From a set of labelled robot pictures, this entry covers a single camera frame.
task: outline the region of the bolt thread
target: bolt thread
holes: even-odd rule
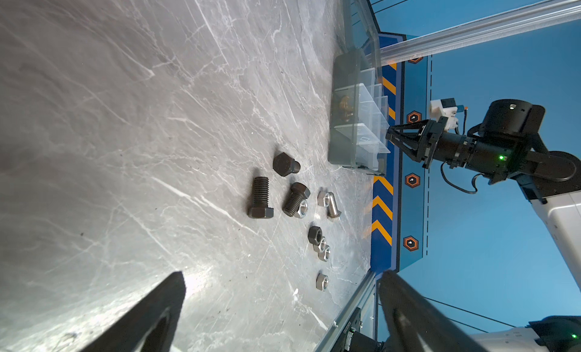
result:
[[[300,203],[304,199],[304,195],[297,192],[292,192],[282,211],[287,214],[287,216],[293,217],[296,211],[299,210]]]
[[[268,178],[257,176],[252,182],[252,196],[255,207],[268,207]]]
[[[337,201],[335,201],[335,195],[333,192],[329,192],[329,216],[338,217],[340,215],[339,209],[337,208]]]

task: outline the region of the black hex nut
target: black hex nut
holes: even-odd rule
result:
[[[315,246],[319,246],[323,238],[323,230],[319,226],[312,226],[309,229],[309,242]]]
[[[280,153],[274,157],[272,169],[280,176],[287,176],[290,173],[298,173],[300,171],[300,163],[287,153]]]

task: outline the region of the black hex bolt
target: black hex bolt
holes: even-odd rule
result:
[[[248,210],[250,218],[272,218],[274,209],[268,206],[268,178],[257,176],[252,181],[252,199],[253,203]]]
[[[286,213],[287,216],[293,217],[296,211],[299,210],[301,201],[309,198],[310,195],[311,191],[306,185],[294,182],[292,186],[290,186],[290,197],[282,208],[282,211]]]
[[[300,171],[300,163],[287,153],[280,153],[274,157],[272,169],[280,176],[287,176],[290,173],[298,173]]]

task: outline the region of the yellow chevron stripe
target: yellow chevron stripe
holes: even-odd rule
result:
[[[379,221],[375,221],[373,223],[373,225],[371,225],[371,229],[372,230],[376,230],[378,229],[381,234],[383,235],[383,237],[389,242],[389,244],[392,244],[392,237],[389,235],[389,233],[385,230],[385,228],[379,223]]]
[[[396,94],[396,87],[391,82],[386,80],[385,77],[383,78],[383,86],[385,86],[389,91],[391,91],[392,94]]]
[[[388,215],[388,217],[393,221],[393,212],[389,209],[388,205],[385,204],[381,198],[379,198],[379,196],[376,196],[373,199],[373,207],[375,206],[380,206],[383,212],[385,212],[385,214]]]
[[[388,182],[387,179],[382,176],[374,176],[373,182],[375,183],[377,181],[380,181],[385,186],[385,188],[388,189],[389,193],[393,195],[393,186]]]

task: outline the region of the hexagon icon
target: hexagon icon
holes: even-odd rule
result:
[[[422,114],[417,111],[412,111],[407,115],[407,122],[408,123],[417,123],[418,121],[422,121]]]
[[[405,246],[405,248],[407,248],[410,251],[416,251],[417,249],[419,249],[419,242],[412,236],[408,236],[405,239],[403,239],[403,246]]]
[[[405,185],[411,188],[416,188],[421,184],[419,176],[416,174],[408,174],[405,176]]]

